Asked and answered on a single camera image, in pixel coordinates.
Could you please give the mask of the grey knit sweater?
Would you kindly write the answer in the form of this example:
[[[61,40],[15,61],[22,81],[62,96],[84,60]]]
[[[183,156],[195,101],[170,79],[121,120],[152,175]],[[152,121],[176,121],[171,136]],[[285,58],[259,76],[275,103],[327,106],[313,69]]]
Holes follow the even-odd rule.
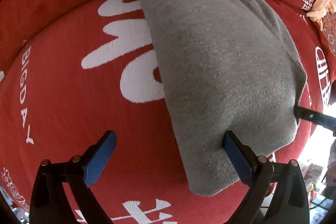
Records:
[[[260,155],[290,144],[306,73],[264,0],[139,0],[190,190],[238,180],[222,149],[231,130]]]

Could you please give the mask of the orange fabric item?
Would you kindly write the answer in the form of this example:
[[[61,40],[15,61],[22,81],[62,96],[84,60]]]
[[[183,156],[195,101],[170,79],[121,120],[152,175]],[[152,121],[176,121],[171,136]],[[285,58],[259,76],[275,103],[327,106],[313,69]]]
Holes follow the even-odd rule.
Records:
[[[315,0],[312,8],[306,14],[311,21],[319,25],[323,30],[323,18],[327,14],[335,14],[336,0]]]

